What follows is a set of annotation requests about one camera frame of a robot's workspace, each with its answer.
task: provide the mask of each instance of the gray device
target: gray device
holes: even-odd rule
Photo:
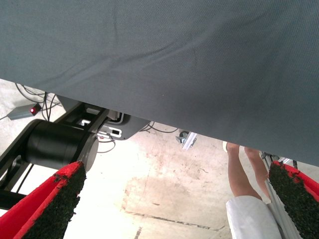
[[[42,108],[39,104],[20,106],[16,107],[7,116],[10,120],[17,120],[21,118],[35,116],[41,109]]]

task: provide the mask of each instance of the black metal bar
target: black metal bar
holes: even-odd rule
[[[101,125],[108,118],[108,109],[101,108],[100,112],[92,119],[92,121],[85,127],[85,130],[92,133],[97,133]]]
[[[10,144],[10,146],[6,149],[6,151],[0,156],[0,177],[9,169],[14,160],[19,155],[24,155],[26,141],[32,132],[32,130],[40,123],[42,120],[34,120],[30,122],[23,131],[19,134],[19,136]]]
[[[85,126],[83,126],[83,125],[70,123],[70,122],[63,122],[63,125],[70,126],[70,127],[73,127],[73,128],[82,129],[82,130],[85,129]]]
[[[298,169],[298,163],[297,163],[297,161],[293,160],[293,166],[294,166],[295,169]]]
[[[78,103],[71,110],[66,112],[60,118],[58,118],[55,123],[64,123],[64,122],[74,122],[78,119],[78,116],[84,111],[85,104],[83,102]]]
[[[1,189],[11,191],[28,166],[29,163],[24,161],[21,161],[19,165],[14,166],[8,174],[8,178],[1,185]]]
[[[0,209],[9,210],[24,197],[24,194],[0,190]]]

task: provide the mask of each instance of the black cylindrical motor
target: black cylindrical motor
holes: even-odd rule
[[[30,134],[25,160],[29,163],[60,169],[82,160],[88,171],[97,153],[95,134],[53,122],[40,122]]]

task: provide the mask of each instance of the white shorts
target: white shorts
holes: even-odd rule
[[[233,239],[282,239],[267,205],[252,196],[239,196],[226,203]]]

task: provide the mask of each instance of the gray cloth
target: gray cloth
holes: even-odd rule
[[[0,1],[0,78],[318,165],[319,1]]]

